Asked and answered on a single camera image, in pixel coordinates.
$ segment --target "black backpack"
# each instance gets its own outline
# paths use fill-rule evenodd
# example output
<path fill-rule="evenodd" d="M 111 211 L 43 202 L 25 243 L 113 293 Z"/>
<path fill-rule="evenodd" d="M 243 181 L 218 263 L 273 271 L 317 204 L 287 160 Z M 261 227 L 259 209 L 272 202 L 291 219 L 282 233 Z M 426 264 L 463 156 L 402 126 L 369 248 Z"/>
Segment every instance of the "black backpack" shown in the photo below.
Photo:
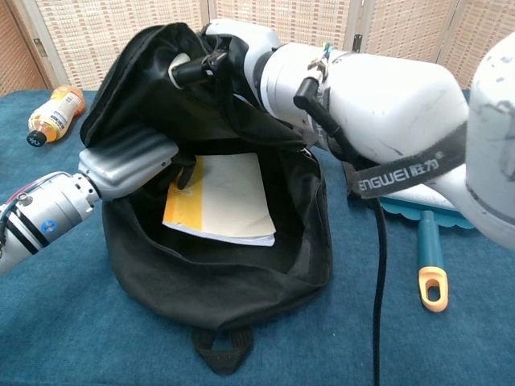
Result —
<path fill-rule="evenodd" d="M 183 90 L 170 82 L 167 69 L 179 53 L 195 59 L 222 43 L 183 23 L 141 31 L 109 70 L 80 136 L 89 147 L 146 125 L 175 141 L 186 158 L 257 154 L 277 230 L 273 247 L 228 244 L 163 226 L 167 186 L 175 176 L 166 170 L 102 208 L 122 288 L 155 313 L 192 326 L 193 345 L 209 367 L 230 374 L 252 347 L 252 324 L 305 304 L 328 284 L 332 247 L 325 183 L 303 137 L 235 97 L 237 74 Z M 232 349 L 213 350 L 217 331 L 227 333 Z"/>

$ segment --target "blue tablecloth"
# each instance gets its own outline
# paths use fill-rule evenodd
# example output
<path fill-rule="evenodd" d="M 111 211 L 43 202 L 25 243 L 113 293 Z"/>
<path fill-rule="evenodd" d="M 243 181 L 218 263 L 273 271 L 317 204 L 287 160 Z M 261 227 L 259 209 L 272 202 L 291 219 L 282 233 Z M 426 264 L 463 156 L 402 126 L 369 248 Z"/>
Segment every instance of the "blue tablecloth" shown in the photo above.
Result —
<path fill-rule="evenodd" d="M 2 202 L 41 175 L 76 170 L 84 117 L 60 142 L 36 149 L 25 141 L 27 118 L 49 95 L 0 99 Z M 94 93 L 85 95 L 91 105 Z M 328 181 L 332 282 L 303 308 L 255 326 L 253 352 L 236 374 L 212 374 L 192 349 L 188 327 L 152 314 L 122 291 L 98 208 L 0 277 L 0 384 L 371 384 L 375 220 L 370 209 L 347 203 L 340 164 L 316 154 Z M 417 224 L 389 216 L 387 227 L 383 385 L 512 384 L 515 254 L 476 230 L 442 229 L 450 302 L 433 314 L 418 297 Z"/>

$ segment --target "bottle cap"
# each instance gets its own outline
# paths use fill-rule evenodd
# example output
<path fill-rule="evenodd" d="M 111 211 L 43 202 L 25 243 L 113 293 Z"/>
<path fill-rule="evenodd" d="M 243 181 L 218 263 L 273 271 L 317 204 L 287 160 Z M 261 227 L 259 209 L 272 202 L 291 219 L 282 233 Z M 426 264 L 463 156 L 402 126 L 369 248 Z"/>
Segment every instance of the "bottle cap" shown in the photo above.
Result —
<path fill-rule="evenodd" d="M 34 147 L 41 147 L 47 141 L 47 136 L 40 131 L 32 131 L 27 135 L 27 142 Z"/>

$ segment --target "plastic bottle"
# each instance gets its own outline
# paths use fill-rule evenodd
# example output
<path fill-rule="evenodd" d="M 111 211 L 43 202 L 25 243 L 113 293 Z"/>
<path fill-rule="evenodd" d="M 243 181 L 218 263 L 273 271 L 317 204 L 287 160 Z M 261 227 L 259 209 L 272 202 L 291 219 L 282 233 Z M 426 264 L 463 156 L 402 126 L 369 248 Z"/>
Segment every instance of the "plastic bottle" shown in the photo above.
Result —
<path fill-rule="evenodd" d="M 46 142 L 61 139 L 68 131 L 72 119 L 81 115 L 85 108 L 81 90 L 69 85 L 56 88 L 50 100 L 31 114 L 27 142 L 41 147 Z"/>

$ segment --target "yellow book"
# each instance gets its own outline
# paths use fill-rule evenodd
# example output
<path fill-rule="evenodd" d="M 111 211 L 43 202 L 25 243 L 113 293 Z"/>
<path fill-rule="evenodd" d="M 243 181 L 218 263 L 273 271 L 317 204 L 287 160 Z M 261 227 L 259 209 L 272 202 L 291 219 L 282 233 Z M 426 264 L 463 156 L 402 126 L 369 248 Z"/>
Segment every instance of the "yellow book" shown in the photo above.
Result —
<path fill-rule="evenodd" d="M 271 246 L 275 226 L 254 153 L 197 157 L 188 185 L 168 189 L 163 224 L 194 236 Z"/>

